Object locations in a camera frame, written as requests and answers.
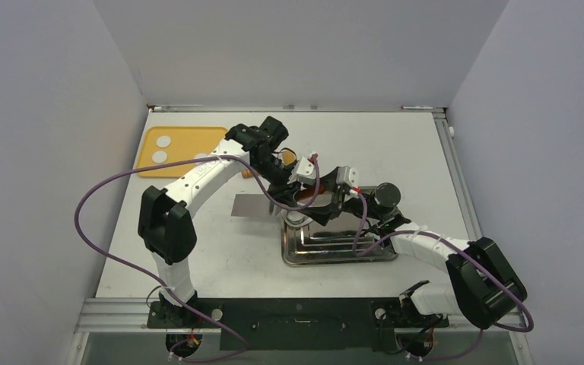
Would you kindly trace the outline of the wooden rolling pin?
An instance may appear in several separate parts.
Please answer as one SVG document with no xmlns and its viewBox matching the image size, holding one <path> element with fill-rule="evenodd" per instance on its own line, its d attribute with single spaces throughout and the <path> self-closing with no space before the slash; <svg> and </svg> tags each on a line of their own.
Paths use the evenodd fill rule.
<svg viewBox="0 0 584 365">
<path fill-rule="evenodd" d="M 275 156 L 279 158 L 285 166 L 294 164 L 297 161 L 296 153 L 292 151 L 290 148 L 282 148 L 279 151 L 276 151 Z M 251 179 L 254 178 L 255 176 L 258 176 L 258 174 L 253 173 L 249 169 L 243 170 L 241 172 L 241 177 L 243 179 Z"/>
</svg>

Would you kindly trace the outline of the scraper with red handle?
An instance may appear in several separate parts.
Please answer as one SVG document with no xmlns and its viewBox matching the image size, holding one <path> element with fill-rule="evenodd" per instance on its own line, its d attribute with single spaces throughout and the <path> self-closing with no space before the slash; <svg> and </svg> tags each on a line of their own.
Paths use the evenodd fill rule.
<svg viewBox="0 0 584 365">
<path fill-rule="evenodd" d="M 294 199 L 298 205 L 305 205 L 314 193 L 314 189 L 303 188 L 294 194 Z M 332 192 L 320 190 L 310 207 L 323 207 L 329 205 L 333 198 Z M 275 217 L 281 213 L 282 209 L 271 203 L 262 193 L 236 194 L 231 209 L 232 217 L 265 218 Z"/>
</svg>

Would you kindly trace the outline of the stainless steel tray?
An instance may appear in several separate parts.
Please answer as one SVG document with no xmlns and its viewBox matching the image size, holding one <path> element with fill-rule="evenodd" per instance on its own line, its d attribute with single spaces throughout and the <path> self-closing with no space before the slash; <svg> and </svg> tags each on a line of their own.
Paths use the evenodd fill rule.
<svg viewBox="0 0 584 365">
<path fill-rule="evenodd" d="M 384 182 L 364 186 L 366 219 L 342 214 L 326 226 L 309 217 L 301 227 L 290 227 L 281 213 L 282 257 L 288 265 L 329 265 L 359 262 L 391 262 L 398 258 L 389 239 L 375 244 L 395 228 L 410 222 L 399 210 L 402 194 Z"/>
</svg>

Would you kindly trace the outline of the yellow plastic tray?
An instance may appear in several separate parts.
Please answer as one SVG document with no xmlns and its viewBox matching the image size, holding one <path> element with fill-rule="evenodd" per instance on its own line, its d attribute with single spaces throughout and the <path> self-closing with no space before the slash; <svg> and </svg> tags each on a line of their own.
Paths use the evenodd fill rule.
<svg viewBox="0 0 584 365">
<path fill-rule="evenodd" d="M 227 133 L 224 127 L 211 126 L 156 126 L 144 134 L 144 141 L 138 152 L 136 168 L 153 167 L 159 164 L 152 162 L 151 156 L 156 151 L 166 151 L 168 160 L 172 163 L 181 160 L 194 159 L 199 153 L 209 155 Z M 169 135 L 172 139 L 168 148 L 156 146 L 156 140 L 161 135 Z"/>
</svg>

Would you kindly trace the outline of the metal ring cutter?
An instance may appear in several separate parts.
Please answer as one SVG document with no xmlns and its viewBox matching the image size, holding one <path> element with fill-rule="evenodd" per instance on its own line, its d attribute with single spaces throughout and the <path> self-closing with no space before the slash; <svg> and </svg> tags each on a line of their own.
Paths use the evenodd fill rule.
<svg viewBox="0 0 584 365">
<path fill-rule="evenodd" d="M 307 216 L 299 211 L 286 211 L 283 219 L 290 227 L 301 227 L 306 223 Z"/>
</svg>

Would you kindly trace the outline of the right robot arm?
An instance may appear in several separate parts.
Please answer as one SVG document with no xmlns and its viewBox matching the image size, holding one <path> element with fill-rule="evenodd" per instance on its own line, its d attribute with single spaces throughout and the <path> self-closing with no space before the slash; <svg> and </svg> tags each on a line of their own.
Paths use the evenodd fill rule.
<svg viewBox="0 0 584 365">
<path fill-rule="evenodd" d="M 351 242 L 354 256 L 388 245 L 448 275 L 447 286 L 419 284 L 405 294 L 399 305 L 405 323 L 419 325 L 431 314 L 459 314 L 479 329 L 532 330 L 532 314 L 524 304 L 527 290 L 493 240 L 453 239 L 416 224 L 400 212 L 402 194 L 396 185 L 382 182 L 365 189 L 351 167 L 324 176 L 315 167 L 301 167 L 289 183 L 299 189 L 294 205 L 312 221 L 325 225 L 342 213 L 359 218 Z"/>
</svg>

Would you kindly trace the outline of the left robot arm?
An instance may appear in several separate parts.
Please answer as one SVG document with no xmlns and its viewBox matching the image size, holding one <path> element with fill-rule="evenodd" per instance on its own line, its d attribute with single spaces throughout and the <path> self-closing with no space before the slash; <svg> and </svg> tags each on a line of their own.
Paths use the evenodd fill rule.
<svg viewBox="0 0 584 365">
<path fill-rule="evenodd" d="M 229 129 L 209 157 L 178 180 L 141 196 L 138 235 L 151 252 L 162 282 L 160 299 L 167 318 L 178 327 L 193 323 L 196 290 L 188 257 L 197 243 L 193 219 L 202 205 L 231 178 L 249 167 L 271 185 L 288 182 L 291 169 L 274 152 L 288 137 L 281 121 L 268 116 L 259 126 Z"/>
</svg>

